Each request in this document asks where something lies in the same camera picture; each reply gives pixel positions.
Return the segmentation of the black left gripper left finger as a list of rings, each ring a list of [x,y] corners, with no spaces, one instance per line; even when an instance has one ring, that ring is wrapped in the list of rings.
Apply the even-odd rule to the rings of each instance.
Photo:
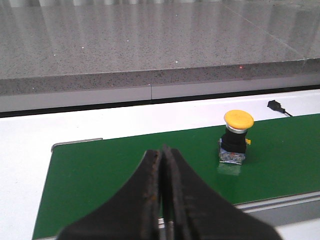
[[[157,240],[160,237],[158,150],[147,150],[133,175],[103,205],[66,226],[59,240]]]

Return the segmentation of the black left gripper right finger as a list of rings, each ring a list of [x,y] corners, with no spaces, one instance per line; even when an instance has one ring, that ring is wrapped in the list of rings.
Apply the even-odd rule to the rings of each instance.
[[[167,236],[175,240],[280,240],[267,223],[229,203],[183,158],[166,145],[162,149],[162,204]]]

